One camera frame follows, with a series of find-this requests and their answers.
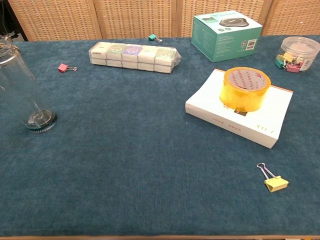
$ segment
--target woven rattan panel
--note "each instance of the woven rattan panel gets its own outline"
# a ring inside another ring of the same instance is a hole
[[[269,17],[267,35],[320,34],[320,0],[279,0]]]
[[[102,37],[172,36],[175,0],[94,0]]]
[[[195,15],[235,10],[258,21],[264,0],[182,0],[180,36],[192,35]]]
[[[93,0],[9,0],[29,41],[101,39]]]

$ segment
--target green binder clip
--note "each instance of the green binder clip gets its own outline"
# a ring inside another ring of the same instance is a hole
[[[273,173],[268,170],[268,168],[266,167],[266,164],[264,164],[263,162],[258,163],[256,166],[257,168],[260,168],[262,173],[264,174],[266,178],[266,180],[264,181],[264,184],[267,186],[270,193],[273,193],[281,189],[285,189],[288,186],[289,182],[287,180],[284,180],[281,176],[273,175]],[[269,178],[267,176],[265,170],[272,176],[272,178]]]
[[[155,34],[151,34],[148,39],[149,41],[157,40],[159,43],[162,42],[162,39],[158,38]]]

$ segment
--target binder clip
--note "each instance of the binder clip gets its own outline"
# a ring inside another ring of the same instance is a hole
[[[64,63],[61,63],[60,66],[58,67],[59,73],[64,73],[64,72],[69,71],[69,70],[77,71],[78,68],[77,67],[69,67],[68,65],[66,65]]]
[[[285,189],[288,186],[289,182],[287,180],[284,180],[281,176],[273,175],[273,173],[268,170],[268,168],[266,167],[266,164],[264,164],[263,162],[258,163],[256,166],[257,168],[260,168],[262,173],[264,174],[266,178],[266,180],[264,181],[264,184],[267,186],[270,193],[273,193],[281,189]],[[267,176],[265,170],[272,176],[272,178],[269,178]]]
[[[162,42],[162,39],[158,38],[155,34],[151,34],[148,39],[149,41],[157,40],[159,43]]]

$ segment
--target glass jar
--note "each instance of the glass jar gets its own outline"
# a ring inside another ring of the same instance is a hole
[[[320,44],[310,38],[290,36],[283,40],[274,63],[287,72],[306,71],[320,50]]]
[[[11,108],[12,121],[41,133],[53,127],[56,113],[9,38],[0,39],[0,100]]]

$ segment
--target pink binder clip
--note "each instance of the pink binder clip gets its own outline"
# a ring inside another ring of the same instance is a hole
[[[72,70],[72,71],[77,71],[78,68],[77,67],[70,67],[64,63],[61,63],[60,66],[58,67],[58,71],[59,73],[64,73],[66,71],[69,71],[69,70]]]

